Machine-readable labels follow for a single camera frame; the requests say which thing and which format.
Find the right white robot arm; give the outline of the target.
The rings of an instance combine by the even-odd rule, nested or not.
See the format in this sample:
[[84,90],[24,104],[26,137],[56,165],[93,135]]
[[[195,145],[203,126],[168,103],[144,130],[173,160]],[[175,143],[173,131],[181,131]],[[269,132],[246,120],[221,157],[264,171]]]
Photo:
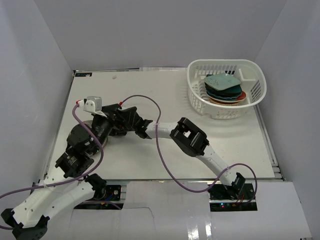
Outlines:
[[159,139],[172,140],[184,154],[197,158],[207,166],[225,188],[226,195],[236,200],[244,193],[246,179],[239,172],[229,167],[210,146],[206,133],[191,120],[182,117],[178,122],[153,123],[152,120],[143,119],[137,113],[136,107],[126,109],[118,108],[116,115],[120,118],[119,129],[123,132],[134,132],[142,139],[155,139],[159,157],[164,168],[171,178],[183,189],[191,193],[202,193],[210,188],[194,190],[187,188],[179,182],[167,167],[161,154]]

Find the dark teal square plate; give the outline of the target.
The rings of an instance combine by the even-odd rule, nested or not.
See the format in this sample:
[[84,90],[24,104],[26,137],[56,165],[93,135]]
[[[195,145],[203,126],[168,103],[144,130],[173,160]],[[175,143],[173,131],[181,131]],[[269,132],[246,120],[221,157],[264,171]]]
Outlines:
[[235,96],[242,93],[242,88],[240,85],[236,85],[224,90],[216,90],[215,88],[209,86],[207,83],[205,83],[206,91],[210,94],[215,95],[221,95],[221,96]]

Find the light blue rectangular plate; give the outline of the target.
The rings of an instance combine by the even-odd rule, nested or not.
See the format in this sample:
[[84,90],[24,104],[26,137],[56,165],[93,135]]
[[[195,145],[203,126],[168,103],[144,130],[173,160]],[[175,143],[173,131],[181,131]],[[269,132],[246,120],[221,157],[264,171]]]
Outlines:
[[204,83],[217,91],[223,91],[240,85],[241,81],[230,74],[220,73],[206,76]]

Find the red and teal wave plate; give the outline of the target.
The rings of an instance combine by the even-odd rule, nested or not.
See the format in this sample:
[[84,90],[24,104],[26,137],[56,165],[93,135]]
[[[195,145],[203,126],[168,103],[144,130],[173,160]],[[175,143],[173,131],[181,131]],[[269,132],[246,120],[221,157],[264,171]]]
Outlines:
[[218,102],[233,104],[233,103],[239,103],[244,101],[247,98],[247,94],[244,91],[242,91],[242,93],[237,98],[234,98],[234,97],[226,97],[226,98],[210,97],[210,98]]

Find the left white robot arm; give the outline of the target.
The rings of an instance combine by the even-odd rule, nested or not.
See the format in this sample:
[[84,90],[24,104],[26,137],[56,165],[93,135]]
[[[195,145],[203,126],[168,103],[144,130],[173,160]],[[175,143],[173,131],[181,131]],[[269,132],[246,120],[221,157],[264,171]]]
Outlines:
[[94,173],[99,166],[93,156],[104,157],[104,145],[108,137],[123,130],[124,119],[120,104],[93,107],[90,124],[77,115],[75,125],[67,136],[67,147],[58,158],[54,169],[38,185],[13,190],[0,197],[30,191],[30,195],[18,206],[6,208],[1,213],[5,225],[17,240],[39,240],[48,230],[48,223],[67,209],[89,199],[105,196],[107,182]]

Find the teal scalloped round plate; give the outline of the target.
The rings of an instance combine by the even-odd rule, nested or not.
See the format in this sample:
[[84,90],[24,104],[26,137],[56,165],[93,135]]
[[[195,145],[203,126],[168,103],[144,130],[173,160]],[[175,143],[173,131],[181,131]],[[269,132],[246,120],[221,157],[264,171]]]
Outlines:
[[209,91],[207,91],[206,94],[211,98],[220,99],[220,100],[226,100],[226,101],[235,100],[235,99],[237,99],[238,97],[241,96],[241,93],[233,95],[233,96],[224,96],[224,95],[214,94],[214,93],[209,92]]

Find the silver metallic round plate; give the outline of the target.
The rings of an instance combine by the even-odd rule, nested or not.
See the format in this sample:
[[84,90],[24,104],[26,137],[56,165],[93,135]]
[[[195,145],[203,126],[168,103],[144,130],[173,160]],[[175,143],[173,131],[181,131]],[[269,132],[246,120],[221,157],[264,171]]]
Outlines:
[[[85,120],[85,121],[83,121],[83,123],[85,124],[85,125],[87,125],[87,127],[89,128],[89,129],[91,129],[92,128],[92,120]],[[107,145],[107,143],[108,143],[108,137],[103,141],[103,143],[101,144],[102,145],[102,148],[104,149],[105,148],[105,146]]]

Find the orange woven round plate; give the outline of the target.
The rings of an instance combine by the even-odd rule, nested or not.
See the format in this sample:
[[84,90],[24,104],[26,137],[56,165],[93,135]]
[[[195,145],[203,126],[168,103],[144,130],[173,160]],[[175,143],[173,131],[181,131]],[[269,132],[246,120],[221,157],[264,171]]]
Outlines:
[[238,106],[239,102],[221,102],[221,101],[215,101],[215,100],[210,100],[212,104],[220,105],[220,106]]

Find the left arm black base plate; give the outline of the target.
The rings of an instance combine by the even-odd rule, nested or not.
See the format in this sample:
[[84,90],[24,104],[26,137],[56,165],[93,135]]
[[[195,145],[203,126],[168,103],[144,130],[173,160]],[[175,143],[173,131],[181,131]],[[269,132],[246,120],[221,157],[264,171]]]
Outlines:
[[121,199],[121,185],[107,185],[98,190],[93,196],[96,201],[119,201]]

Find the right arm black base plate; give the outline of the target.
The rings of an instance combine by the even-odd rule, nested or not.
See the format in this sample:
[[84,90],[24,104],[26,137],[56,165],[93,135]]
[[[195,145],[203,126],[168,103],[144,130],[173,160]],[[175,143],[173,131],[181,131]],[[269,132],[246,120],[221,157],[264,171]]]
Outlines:
[[208,190],[210,211],[214,212],[256,212],[258,210],[256,197],[247,203],[254,195],[252,183],[245,183],[239,196],[230,195],[221,184]]

